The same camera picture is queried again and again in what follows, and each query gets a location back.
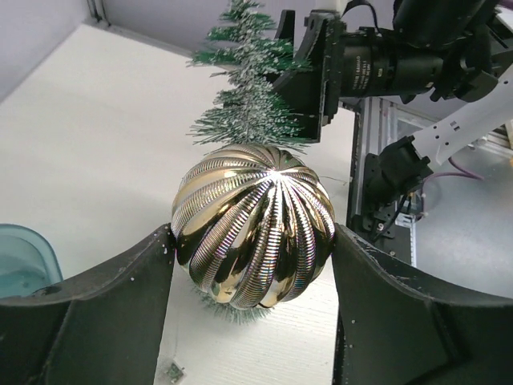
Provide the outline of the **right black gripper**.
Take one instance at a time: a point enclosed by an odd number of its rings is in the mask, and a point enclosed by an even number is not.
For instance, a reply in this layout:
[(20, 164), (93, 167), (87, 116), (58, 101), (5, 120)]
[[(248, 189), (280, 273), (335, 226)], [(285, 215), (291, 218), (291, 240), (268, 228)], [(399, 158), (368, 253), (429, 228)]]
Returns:
[[(294, 40), (295, 10), (282, 10), (275, 39)], [(392, 30), (361, 27), (348, 32), (335, 13), (305, 18), (308, 71), (286, 71), (273, 81), (301, 126), (297, 136), (319, 143), (321, 126), (336, 114), (340, 98), (398, 95), (406, 102), (429, 91), (441, 74), (441, 57), (402, 43)]]

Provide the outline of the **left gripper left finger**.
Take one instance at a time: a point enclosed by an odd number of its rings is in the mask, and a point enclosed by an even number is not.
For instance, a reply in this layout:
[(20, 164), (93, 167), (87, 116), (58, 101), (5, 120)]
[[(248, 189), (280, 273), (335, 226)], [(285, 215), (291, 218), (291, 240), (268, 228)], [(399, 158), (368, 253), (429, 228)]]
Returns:
[(125, 252), (1, 300), (3, 384), (151, 384), (174, 267), (162, 225)]

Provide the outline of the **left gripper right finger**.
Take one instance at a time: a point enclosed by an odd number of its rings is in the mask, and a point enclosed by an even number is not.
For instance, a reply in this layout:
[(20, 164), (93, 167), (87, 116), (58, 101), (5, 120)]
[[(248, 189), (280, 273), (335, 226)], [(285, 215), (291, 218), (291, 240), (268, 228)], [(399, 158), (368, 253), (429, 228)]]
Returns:
[(509, 384), (512, 301), (443, 281), (338, 225), (336, 384)]

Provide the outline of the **small frosted christmas tree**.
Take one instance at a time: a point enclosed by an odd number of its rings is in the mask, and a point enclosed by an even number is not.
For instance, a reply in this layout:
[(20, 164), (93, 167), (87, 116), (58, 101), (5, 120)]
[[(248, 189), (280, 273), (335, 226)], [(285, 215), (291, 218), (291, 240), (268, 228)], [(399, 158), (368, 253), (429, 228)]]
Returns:
[[(304, 147), (297, 136), (299, 124), (273, 90), (270, 77), (304, 70), (306, 62), (293, 57), (291, 43), (266, 36), (274, 22), (261, 13), (258, 2), (233, 1), (220, 21), (208, 33), (210, 47), (195, 54), (192, 63), (220, 67), (230, 87), (218, 92), (212, 108), (192, 126), (196, 142), (214, 143), (218, 149), (230, 144), (271, 145), (297, 157)], [(214, 307), (225, 308), (242, 320), (259, 318), (272, 308), (237, 310), (202, 294)]]

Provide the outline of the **gold mirror ball ornament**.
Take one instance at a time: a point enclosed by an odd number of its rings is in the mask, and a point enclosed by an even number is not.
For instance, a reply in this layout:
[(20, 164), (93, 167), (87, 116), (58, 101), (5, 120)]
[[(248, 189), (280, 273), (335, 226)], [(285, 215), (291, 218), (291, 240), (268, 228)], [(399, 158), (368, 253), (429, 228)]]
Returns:
[(333, 251), (335, 214), (317, 174), (271, 145), (230, 144), (183, 177), (176, 258), (195, 286), (237, 310), (301, 295)]

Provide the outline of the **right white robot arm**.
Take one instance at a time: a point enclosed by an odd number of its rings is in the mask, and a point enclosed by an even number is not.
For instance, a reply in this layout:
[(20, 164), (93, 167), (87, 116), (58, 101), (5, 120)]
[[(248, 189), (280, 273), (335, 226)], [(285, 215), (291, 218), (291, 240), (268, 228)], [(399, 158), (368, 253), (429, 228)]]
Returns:
[(388, 237), (412, 193), (459, 149), (512, 117), (512, 29), (504, 1), (393, 1), (391, 28), (354, 31), (356, 1), (318, 5), (305, 20), (298, 59), (310, 71), (271, 77), (274, 90), (315, 141), (340, 101), (396, 97), (432, 124), (377, 154), (365, 152), (352, 226), (371, 241)]

